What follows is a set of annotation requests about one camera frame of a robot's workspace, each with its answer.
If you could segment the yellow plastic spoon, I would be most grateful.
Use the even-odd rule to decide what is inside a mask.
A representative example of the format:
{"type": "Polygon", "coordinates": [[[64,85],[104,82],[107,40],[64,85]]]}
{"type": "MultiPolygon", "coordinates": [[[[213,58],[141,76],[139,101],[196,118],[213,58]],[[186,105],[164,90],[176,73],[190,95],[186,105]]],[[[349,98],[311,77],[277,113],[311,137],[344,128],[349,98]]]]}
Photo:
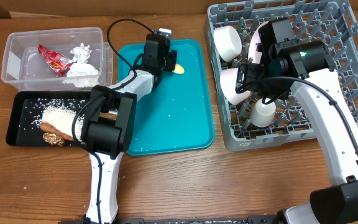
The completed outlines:
{"type": "Polygon", "coordinates": [[[172,72],[175,73],[175,74],[181,75],[181,74],[184,74],[185,69],[183,68],[183,66],[181,66],[178,63],[176,63],[174,69],[172,70],[172,72]]]}

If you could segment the large white plate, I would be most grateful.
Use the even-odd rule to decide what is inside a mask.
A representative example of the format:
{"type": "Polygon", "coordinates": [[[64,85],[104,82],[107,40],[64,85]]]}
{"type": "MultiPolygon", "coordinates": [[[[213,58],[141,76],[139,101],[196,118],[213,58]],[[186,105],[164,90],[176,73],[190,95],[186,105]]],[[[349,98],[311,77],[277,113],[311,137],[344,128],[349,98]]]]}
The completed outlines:
{"type": "Polygon", "coordinates": [[[267,24],[268,22],[264,22],[261,25],[259,25],[250,40],[249,51],[248,51],[249,63],[260,64],[262,61],[262,52],[257,51],[257,45],[261,43],[260,36],[259,36],[259,29],[267,24]]]}

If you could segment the white plastic cup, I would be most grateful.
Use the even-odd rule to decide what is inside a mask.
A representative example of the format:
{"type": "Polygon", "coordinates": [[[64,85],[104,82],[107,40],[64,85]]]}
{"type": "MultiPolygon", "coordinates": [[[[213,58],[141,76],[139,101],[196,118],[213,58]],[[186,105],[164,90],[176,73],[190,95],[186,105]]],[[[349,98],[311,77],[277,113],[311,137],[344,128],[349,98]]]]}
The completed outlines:
{"type": "Polygon", "coordinates": [[[259,99],[251,108],[250,122],[259,128],[267,127],[273,122],[275,111],[276,105],[274,102],[266,105],[263,104],[262,99],[259,99]]]}

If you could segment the small white bowl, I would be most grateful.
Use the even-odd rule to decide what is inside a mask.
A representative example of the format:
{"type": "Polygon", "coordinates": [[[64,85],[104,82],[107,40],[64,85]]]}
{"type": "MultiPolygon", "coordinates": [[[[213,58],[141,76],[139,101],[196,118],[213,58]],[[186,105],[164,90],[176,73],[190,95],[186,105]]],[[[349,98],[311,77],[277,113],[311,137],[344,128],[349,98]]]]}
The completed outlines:
{"type": "Polygon", "coordinates": [[[219,56],[225,62],[230,62],[242,51],[241,38],[233,26],[216,28],[213,31],[213,40],[219,56]]]}

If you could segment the white napkin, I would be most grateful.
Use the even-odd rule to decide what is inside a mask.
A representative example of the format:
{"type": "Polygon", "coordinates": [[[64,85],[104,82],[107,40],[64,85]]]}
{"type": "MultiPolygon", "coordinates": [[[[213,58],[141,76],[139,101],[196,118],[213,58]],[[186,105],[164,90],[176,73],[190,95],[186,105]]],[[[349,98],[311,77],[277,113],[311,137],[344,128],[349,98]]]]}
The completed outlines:
{"type": "Polygon", "coordinates": [[[80,46],[74,47],[70,53],[73,55],[72,65],[66,72],[68,79],[62,83],[73,84],[77,88],[91,88],[98,85],[99,71],[88,63],[92,53],[90,46],[81,43],[80,46]]]}

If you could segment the red snack wrapper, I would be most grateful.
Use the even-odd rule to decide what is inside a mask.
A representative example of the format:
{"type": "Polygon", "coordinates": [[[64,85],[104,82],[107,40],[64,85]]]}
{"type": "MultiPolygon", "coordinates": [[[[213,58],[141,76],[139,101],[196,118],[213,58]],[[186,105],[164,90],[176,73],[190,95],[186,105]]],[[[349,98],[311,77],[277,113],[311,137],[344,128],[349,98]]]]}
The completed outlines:
{"type": "Polygon", "coordinates": [[[37,48],[48,66],[58,75],[66,74],[73,65],[73,62],[61,53],[52,51],[43,45],[39,45],[37,48]]]}

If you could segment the white rice pile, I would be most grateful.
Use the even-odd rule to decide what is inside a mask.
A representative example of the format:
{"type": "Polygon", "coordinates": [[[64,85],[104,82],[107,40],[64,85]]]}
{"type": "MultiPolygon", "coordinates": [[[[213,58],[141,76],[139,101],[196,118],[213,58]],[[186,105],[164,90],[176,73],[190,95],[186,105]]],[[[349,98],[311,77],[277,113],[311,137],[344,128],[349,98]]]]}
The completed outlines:
{"type": "Polygon", "coordinates": [[[32,115],[33,127],[41,128],[42,124],[63,134],[63,138],[73,141],[72,124],[86,100],[64,98],[37,98],[30,101],[29,113],[32,115]]]}

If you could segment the brown food scrap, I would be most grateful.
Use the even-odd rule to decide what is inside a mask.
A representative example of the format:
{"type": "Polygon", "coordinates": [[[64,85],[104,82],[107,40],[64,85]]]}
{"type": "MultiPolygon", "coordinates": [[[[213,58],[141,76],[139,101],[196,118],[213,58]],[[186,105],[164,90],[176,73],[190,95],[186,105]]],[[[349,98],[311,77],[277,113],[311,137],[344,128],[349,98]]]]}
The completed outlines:
{"type": "Polygon", "coordinates": [[[63,146],[65,144],[64,138],[56,133],[44,133],[42,137],[46,143],[51,145],[63,146]]]}

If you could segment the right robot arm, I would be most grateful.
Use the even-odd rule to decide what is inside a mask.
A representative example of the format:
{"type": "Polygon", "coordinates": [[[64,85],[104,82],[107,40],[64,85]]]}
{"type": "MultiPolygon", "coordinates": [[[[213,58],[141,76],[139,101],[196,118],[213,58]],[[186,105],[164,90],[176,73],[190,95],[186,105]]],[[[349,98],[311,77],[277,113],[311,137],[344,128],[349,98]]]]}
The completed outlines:
{"type": "Polygon", "coordinates": [[[237,74],[236,93],[254,91],[265,104],[294,96],[321,146],[331,183],[313,191],[307,202],[279,211],[275,221],[358,221],[358,127],[325,43],[303,43],[284,17],[259,26],[249,50],[248,63],[237,74]]]}

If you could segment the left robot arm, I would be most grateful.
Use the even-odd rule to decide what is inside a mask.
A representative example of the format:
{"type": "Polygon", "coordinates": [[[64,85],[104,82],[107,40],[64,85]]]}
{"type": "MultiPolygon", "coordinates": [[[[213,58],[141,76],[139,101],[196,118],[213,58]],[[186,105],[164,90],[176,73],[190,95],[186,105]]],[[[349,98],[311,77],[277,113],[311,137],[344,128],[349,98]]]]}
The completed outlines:
{"type": "Polygon", "coordinates": [[[92,165],[91,197],[83,223],[114,223],[118,214],[119,165],[134,131],[137,102],[160,84],[164,71],[172,72],[177,51],[170,49],[172,32],[159,29],[148,34],[143,53],[125,79],[108,87],[95,86],[84,114],[81,143],[92,165]]]}

